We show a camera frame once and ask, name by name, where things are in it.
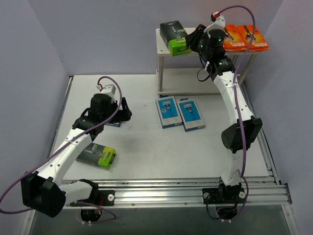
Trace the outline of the orange razor box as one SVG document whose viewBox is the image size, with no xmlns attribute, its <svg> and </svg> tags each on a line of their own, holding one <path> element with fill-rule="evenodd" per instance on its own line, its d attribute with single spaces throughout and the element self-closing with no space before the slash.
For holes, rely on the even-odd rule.
<svg viewBox="0 0 313 235">
<path fill-rule="evenodd" d="M 247 44 L 237 30 L 236 25 L 226 24 L 224 27 L 225 38 L 223 47 L 227 52 L 245 51 Z"/>
<path fill-rule="evenodd" d="M 270 50 L 268 43 L 264 39 L 261 32 L 258 30 L 258 28 L 255 28 L 254 36 L 252 36 L 253 32 L 253 25 L 239 25 L 236 26 L 238 32 L 240 33 L 242 39 L 248 46 L 250 43 L 250 40 L 252 39 L 252 44 L 249 48 L 249 51 L 265 51 Z"/>
</svg>

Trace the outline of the blue razor box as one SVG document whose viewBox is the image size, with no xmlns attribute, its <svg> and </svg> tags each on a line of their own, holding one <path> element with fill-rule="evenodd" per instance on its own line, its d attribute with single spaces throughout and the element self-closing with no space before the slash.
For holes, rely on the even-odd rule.
<svg viewBox="0 0 313 235">
<path fill-rule="evenodd" d="M 157 98 L 156 107 L 163 129 L 182 125 L 182 118 L 174 96 Z"/>
<path fill-rule="evenodd" d="M 118 122 L 113 122 L 112 120 L 110 120 L 109 122 L 106 123 L 106 125 L 108 126 L 112 126 L 112 127 L 120 127 L 122 124 L 121 121 L 118 121 Z"/>
<path fill-rule="evenodd" d="M 183 98 L 177 100 L 177 106 L 185 132 L 203 129 L 205 127 L 205 122 L 195 99 Z"/>
</svg>

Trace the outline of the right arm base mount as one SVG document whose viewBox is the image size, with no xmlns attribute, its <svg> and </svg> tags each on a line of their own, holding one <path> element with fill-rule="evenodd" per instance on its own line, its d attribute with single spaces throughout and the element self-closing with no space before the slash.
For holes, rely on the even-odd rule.
<svg viewBox="0 0 313 235">
<path fill-rule="evenodd" d="M 243 188 L 225 190 L 218 188 L 203 188 L 202 199 L 206 212 L 211 219 L 231 222 L 240 213 L 246 203 L 246 193 Z"/>
</svg>

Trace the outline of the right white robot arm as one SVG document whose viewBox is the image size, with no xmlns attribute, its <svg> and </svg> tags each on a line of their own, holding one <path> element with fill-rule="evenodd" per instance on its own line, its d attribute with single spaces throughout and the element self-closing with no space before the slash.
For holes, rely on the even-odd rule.
<svg viewBox="0 0 313 235">
<path fill-rule="evenodd" d="M 245 174 L 247 151 L 263 123 L 246 103 L 233 62 L 225 54 L 224 38 L 223 30 L 206 30 L 200 24 L 185 40 L 187 47 L 203 60 L 204 69 L 218 88 L 229 115 L 230 126 L 222 131 L 221 139 L 225 148 L 232 152 L 232 159 L 221 175 L 224 185 L 217 190 L 218 198 L 228 202 L 235 196 L 233 187 L 241 183 Z"/>
</svg>

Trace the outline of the black green razor box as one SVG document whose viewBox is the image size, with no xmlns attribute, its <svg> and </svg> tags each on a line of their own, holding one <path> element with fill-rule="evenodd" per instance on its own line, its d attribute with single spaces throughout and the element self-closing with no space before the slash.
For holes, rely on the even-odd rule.
<svg viewBox="0 0 313 235">
<path fill-rule="evenodd" d="M 91 143 L 76 158 L 76 161 L 109 170 L 115 157 L 114 148 Z"/>
<path fill-rule="evenodd" d="M 179 21 L 160 24 L 160 35 L 166 44 L 171 56 L 191 53 L 187 47 L 185 37 L 188 35 Z"/>
</svg>

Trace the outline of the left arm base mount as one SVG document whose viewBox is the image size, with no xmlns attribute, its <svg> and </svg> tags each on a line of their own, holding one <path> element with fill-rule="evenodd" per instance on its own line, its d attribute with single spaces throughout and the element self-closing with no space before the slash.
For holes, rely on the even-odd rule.
<svg viewBox="0 0 313 235">
<path fill-rule="evenodd" d="M 84 223 L 89 224 L 99 224 L 116 220 L 116 214 L 105 208 L 113 206 L 114 200 L 114 190 L 98 190 L 92 193 L 91 198 L 83 199 L 78 202 L 78 205 L 81 207 L 93 207 L 93 209 L 81 209 L 80 219 Z"/>
</svg>

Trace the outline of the orange razor box front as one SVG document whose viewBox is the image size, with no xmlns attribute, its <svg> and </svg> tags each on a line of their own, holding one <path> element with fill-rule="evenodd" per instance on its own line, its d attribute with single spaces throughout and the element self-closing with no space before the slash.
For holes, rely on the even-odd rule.
<svg viewBox="0 0 313 235">
<path fill-rule="evenodd" d="M 223 47 L 227 52 L 245 51 L 247 44 L 237 30 L 236 25 L 226 24 L 224 27 L 225 38 Z"/>
</svg>

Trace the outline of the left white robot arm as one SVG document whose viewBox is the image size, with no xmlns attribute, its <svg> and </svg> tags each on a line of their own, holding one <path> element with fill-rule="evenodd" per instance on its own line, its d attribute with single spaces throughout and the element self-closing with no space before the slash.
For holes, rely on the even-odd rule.
<svg viewBox="0 0 313 235">
<path fill-rule="evenodd" d="M 51 160 L 21 180 L 23 204 L 55 217 L 67 204 L 80 201 L 87 205 L 98 203 L 100 193 L 96 183 L 80 179 L 62 185 L 62 179 L 77 157 L 104 130 L 106 123 L 129 121 L 131 116 L 132 112 L 124 97 L 118 104 L 107 94 L 95 94 L 91 98 L 90 107 L 74 122 Z"/>
</svg>

